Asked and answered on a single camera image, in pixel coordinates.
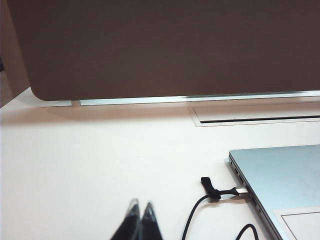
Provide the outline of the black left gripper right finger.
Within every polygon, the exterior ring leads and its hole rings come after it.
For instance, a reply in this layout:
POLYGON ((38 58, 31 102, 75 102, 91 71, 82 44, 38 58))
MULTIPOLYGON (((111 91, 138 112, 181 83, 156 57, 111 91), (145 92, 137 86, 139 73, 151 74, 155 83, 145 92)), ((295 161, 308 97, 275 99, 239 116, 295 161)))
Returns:
POLYGON ((140 240, 162 240, 162 234, 157 222, 153 204, 149 201, 140 221, 140 240))

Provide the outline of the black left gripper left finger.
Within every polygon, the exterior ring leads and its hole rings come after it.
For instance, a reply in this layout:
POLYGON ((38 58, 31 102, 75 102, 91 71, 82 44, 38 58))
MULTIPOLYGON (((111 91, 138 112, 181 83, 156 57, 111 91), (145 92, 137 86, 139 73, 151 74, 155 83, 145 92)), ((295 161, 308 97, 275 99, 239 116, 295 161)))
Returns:
POLYGON ((140 231, 140 206, 139 200, 133 198, 127 208, 122 223, 119 225, 111 240, 138 240, 140 231))

